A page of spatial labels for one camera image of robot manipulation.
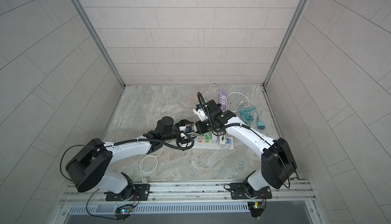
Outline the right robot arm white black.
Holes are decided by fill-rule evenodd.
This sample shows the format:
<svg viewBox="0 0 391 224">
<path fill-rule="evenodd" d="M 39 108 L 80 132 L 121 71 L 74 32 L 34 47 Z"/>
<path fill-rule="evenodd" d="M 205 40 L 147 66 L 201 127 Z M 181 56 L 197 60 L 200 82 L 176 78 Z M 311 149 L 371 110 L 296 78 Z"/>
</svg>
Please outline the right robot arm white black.
<svg viewBox="0 0 391 224">
<path fill-rule="evenodd" d="M 199 117 L 195 123 L 199 134 L 213 132 L 216 136 L 229 134 L 239 139 L 261 159 L 261 169 L 249 174 L 243 182 L 243 190 L 248 198 L 254 199 L 266 188 L 276 189 L 286 185 L 290 187 L 290 176 L 296 171 L 297 164 L 288 142 L 283 138 L 277 140 L 267 137 L 245 124 L 235 113 L 222 111 L 221 105 L 214 100 L 206 102 L 198 93 L 199 103 L 193 112 Z"/>
</svg>

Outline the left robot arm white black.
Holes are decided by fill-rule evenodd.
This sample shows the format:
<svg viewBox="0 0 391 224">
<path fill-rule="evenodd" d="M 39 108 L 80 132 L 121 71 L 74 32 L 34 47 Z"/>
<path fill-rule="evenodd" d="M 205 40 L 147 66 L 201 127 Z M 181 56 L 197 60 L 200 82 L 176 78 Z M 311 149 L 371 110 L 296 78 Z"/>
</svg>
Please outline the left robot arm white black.
<svg viewBox="0 0 391 224">
<path fill-rule="evenodd" d="M 133 156 L 151 156 L 163 146 L 177 150 L 190 149 L 194 146 L 193 132 L 199 132 L 193 122 L 181 120 L 175 123 L 171 117 L 162 117 L 154 130 L 136 139 L 116 143 L 91 140 L 60 170 L 66 171 L 64 177 L 74 183 L 78 192 L 99 188 L 105 191 L 108 201 L 137 200 L 134 182 L 124 172 L 111 171 L 111 165 Z"/>
</svg>

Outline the green charger plug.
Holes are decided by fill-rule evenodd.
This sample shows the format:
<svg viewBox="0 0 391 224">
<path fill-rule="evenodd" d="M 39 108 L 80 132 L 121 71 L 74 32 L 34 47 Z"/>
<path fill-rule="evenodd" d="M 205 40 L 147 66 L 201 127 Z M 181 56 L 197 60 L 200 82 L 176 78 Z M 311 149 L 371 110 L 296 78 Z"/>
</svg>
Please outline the green charger plug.
<svg viewBox="0 0 391 224">
<path fill-rule="evenodd" d="M 211 134 L 205 133 L 204 134 L 204 138 L 205 138 L 206 141 L 210 141 L 211 140 Z"/>
</svg>

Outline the white multicolour power strip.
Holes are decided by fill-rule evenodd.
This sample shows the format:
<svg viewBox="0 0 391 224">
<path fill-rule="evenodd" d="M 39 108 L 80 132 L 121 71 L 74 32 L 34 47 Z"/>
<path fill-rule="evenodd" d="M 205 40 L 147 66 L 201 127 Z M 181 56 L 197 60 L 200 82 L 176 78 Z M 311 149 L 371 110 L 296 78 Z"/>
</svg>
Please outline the white multicolour power strip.
<svg viewBox="0 0 391 224">
<path fill-rule="evenodd" d="M 223 138 L 225 136 L 215 136 L 214 134 L 211 134 L 211 140 L 206 141 L 204 138 L 204 134 L 198 135 L 194 140 L 194 146 L 193 149 L 216 149 L 216 150 L 234 150 L 234 140 L 231 137 L 232 145 L 229 147 L 226 147 L 223 145 Z"/>
</svg>

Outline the white charger with black cable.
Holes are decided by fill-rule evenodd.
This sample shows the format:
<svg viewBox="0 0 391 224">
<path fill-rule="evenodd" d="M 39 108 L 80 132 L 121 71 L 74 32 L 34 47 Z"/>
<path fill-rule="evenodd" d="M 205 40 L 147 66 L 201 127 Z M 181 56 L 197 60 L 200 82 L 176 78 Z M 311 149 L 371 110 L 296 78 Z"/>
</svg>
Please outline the white charger with black cable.
<svg viewBox="0 0 391 224">
<path fill-rule="evenodd" d="M 223 138 L 223 145 L 225 145 L 226 147 L 231 146 L 232 145 L 231 138 L 230 137 L 224 137 Z"/>
</svg>

